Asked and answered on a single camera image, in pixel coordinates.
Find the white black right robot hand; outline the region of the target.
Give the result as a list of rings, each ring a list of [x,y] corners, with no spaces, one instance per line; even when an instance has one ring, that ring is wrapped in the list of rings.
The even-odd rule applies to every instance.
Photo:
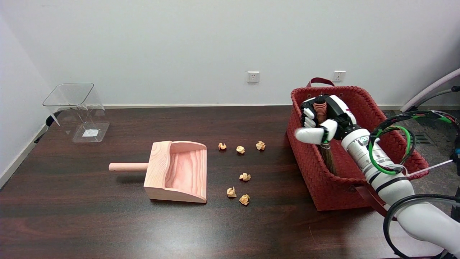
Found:
[[[350,108],[336,95],[319,95],[300,106],[301,127],[294,135],[303,143],[321,145],[342,140],[360,129]]]

